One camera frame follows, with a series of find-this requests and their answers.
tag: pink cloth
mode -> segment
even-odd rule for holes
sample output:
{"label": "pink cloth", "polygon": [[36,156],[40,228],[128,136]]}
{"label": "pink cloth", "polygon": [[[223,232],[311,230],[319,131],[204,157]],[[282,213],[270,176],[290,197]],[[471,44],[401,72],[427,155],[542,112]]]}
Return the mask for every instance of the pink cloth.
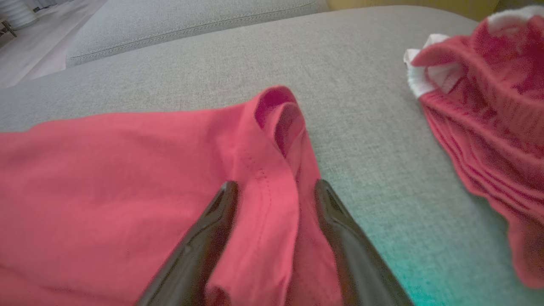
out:
{"label": "pink cloth", "polygon": [[293,94],[0,133],[0,304],[131,305],[226,180],[235,225],[212,305],[340,305]]}
{"label": "pink cloth", "polygon": [[407,53],[417,54],[409,83],[433,134],[467,189],[508,220],[514,269],[535,288],[544,286],[542,33],[544,8],[527,7]]}

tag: gray cushion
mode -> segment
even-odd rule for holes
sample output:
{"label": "gray cushion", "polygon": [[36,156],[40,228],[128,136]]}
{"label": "gray cushion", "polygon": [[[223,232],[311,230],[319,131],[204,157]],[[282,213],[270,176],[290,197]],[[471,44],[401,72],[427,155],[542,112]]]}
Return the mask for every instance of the gray cushion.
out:
{"label": "gray cushion", "polygon": [[375,7],[240,27],[97,60],[0,91],[0,130],[294,92],[329,180],[417,305],[544,305],[511,265],[504,219],[466,192],[406,84],[405,49],[474,21]]}
{"label": "gray cushion", "polygon": [[325,0],[109,0],[76,34],[66,67],[178,38],[326,10]]}

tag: floor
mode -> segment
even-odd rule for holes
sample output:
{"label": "floor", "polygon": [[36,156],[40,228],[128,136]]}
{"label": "floor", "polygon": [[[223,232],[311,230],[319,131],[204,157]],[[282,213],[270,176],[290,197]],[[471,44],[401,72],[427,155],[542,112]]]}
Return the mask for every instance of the floor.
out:
{"label": "floor", "polygon": [[66,69],[74,35],[106,0],[72,0],[39,10],[38,22],[0,37],[0,89]]}

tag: seam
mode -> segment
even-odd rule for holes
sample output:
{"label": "seam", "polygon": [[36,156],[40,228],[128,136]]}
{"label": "seam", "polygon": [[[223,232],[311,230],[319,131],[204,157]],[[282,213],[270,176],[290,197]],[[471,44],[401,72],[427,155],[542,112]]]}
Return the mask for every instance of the seam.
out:
{"label": "seam", "polygon": [[[154,36],[157,36],[157,35],[162,35],[162,34],[171,33],[171,32],[184,30],[184,29],[190,29],[189,31],[182,31],[182,32],[176,32],[175,33],[175,34],[181,34],[181,33],[191,32],[191,30],[197,30],[197,29],[191,29],[191,28],[195,28],[195,27],[199,27],[199,26],[203,26],[203,25],[213,26],[213,25],[223,25],[223,24],[229,23],[229,22],[221,23],[220,21],[225,21],[225,20],[231,20],[231,21],[250,20],[250,19],[257,19],[257,18],[259,18],[261,16],[264,16],[264,15],[266,15],[266,16],[275,16],[275,15],[279,15],[279,14],[283,14],[283,13],[293,12],[293,11],[301,10],[306,6],[313,5],[313,4],[316,3],[316,1],[317,0],[314,0],[312,2],[308,2],[308,3],[300,5],[298,7],[297,6],[286,7],[286,8],[279,8],[279,9],[270,10],[270,11],[253,11],[253,12],[250,12],[250,13],[244,14],[244,15],[235,15],[235,16],[230,16],[230,17],[226,17],[226,18],[222,18],[222,19],[215,19],[215,20],[211,20],[211,21],[204,21],[204,22],[200,22],[200,23],[195,23],[193,25],[183,26],[183,27],[179,27],[179,28],[175,28],[175,29],[171,29],[171,30],[166,30],[166,31],[163,31],[163,32],[158,32],[158,33],[142,36],[142,37],[139,37],[139,38],[119,42],[119,43],[114,44],[114,45],[110,45],[110,46],[107,46],[107,47],[99,48],[99,49],[96,49],[96,50],[92,50],[92,51],[89,51],[89,52],[86,52],[86,53],[83,53],[83,54],[73,56],[73,57],[69,58],[68,60],[72,60],[73,58],[80,58],[82,56],[87,56],[87,55],[90,55],[90,54],[95,53],[95,52],[105,51],[105,50],[107,50],[109,48],[112,48],[112,47],[121,46],[121,45],[124,45],[124,44],[129,44],[131,42],[151,38],[151,37],[154,37]],[[170,36],[173,36],[173,35],[162,36],[162,38],[170,37]]]}

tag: red garment with white trim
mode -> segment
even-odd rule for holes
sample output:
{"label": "red garment with white trim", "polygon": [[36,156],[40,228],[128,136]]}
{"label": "red garment with white trim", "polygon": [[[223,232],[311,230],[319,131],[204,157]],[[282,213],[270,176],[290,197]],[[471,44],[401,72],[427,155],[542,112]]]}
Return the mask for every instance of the red garment with white trim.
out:
{"label": "red garment with white trim", "polygon": [[514,269],[544,287],[544,8],[408,50],[408,81],[467,189],[509,222]]}
{"label": "red garment with white trim", "polygon": [[239,203],[212,305],[340,305],[319,178],[286,87],[195,112],[0,133],[0,304],[131,305],[221,184]]}

